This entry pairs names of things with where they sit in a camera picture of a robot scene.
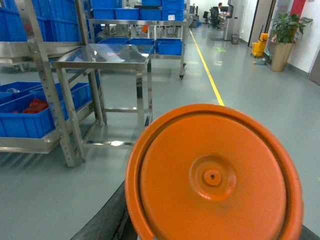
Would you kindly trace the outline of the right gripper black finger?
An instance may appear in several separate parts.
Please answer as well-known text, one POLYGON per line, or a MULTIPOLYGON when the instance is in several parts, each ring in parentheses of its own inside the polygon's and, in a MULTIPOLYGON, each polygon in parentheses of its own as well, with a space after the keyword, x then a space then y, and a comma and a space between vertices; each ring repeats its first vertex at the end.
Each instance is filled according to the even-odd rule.
POLYGON ((122 182, 95 216, 73 237, 73 240, 135 240, 122 182))

